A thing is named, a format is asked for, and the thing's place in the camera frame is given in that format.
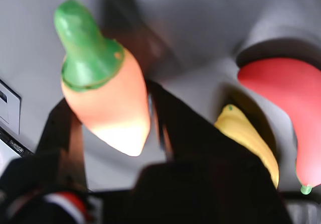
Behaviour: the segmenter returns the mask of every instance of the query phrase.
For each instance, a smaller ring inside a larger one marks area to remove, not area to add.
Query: black object
[[[96,216],[100,223],[291,223],[257,156],[160,85],[146,83],[167,163],[145,168],[132,190],[87,193],[81,188],[85,186],[83,147],[74,141],[80,140],[81,125],[62,100],[48,117],[35,156],[12,161],[0,178],[4,197],[0,222],[35,223],[42,216],[43,220],[57,220],[61,209],[36,201],[26,204],[19,218],[6,216],[17,197],[42,187],[39,199],[51,186],[52,190],[74,189],[87,207],[85,199],[102,201],[103,212]],[[17,171],[23,175],[12,175]],[[67,223],[66,218],[61,215],[60,222]]]

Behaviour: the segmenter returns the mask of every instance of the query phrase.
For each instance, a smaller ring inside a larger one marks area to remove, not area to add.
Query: electrical outlet
[[[0,80],[0,124],[19,134],[20,97]]]

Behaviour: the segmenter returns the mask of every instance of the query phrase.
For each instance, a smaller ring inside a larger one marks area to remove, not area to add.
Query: light switch
[[[0,118],[2,118],[2,120],[5,121],[7,124],[9,123],[8,98],[1,91],[0,91]]]
[[[0,124],[19,134],[20,97],[0,80]]]

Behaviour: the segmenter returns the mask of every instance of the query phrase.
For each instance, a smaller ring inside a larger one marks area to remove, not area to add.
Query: wall plate
[[[0,80],[0,122],[19,134],[21,98]]]

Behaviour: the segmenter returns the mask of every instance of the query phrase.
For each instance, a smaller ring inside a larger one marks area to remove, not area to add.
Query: green tip
[[[62,79],[70,89],[97,89],[120,69],[124,48],[102,36],[92,14],[77,0],[57,8],[55,27],[67,53]]]
[[[311,186],[305,186],[305,185],[302,185],[302,187],[301,187],[301,193],[303,194],[303,195],[309,195],[310,193],[311,193],[311,191],[312,191],[312,187]]]

